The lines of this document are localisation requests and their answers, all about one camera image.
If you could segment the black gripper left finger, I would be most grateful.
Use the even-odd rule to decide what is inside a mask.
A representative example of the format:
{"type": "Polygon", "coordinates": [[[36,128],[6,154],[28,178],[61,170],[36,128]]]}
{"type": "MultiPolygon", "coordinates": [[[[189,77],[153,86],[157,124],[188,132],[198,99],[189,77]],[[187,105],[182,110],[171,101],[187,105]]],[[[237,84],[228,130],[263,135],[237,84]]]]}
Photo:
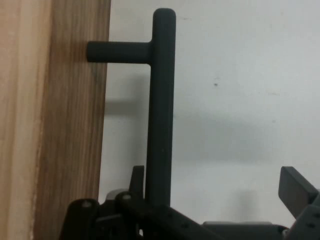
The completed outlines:
{"type": "Polygon", "coordinates": [[[215,234],[168,206],[143,198],[144,166],[132,169],[129,189],[99,204],[73,201],[65,215],[61,240],[214,240],[215,234]]]}

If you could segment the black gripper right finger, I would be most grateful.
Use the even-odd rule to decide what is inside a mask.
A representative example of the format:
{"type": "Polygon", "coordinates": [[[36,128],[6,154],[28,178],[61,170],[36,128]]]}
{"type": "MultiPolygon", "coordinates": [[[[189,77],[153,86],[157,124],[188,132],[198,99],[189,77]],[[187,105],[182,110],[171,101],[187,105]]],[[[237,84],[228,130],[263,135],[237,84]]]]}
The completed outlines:
{"type": "Polygon", "coordinates": [[[280,170],[278,196],[295,218],[284,235],[285,240],[320,238],[320,191],[294,167],[280,170]]]}

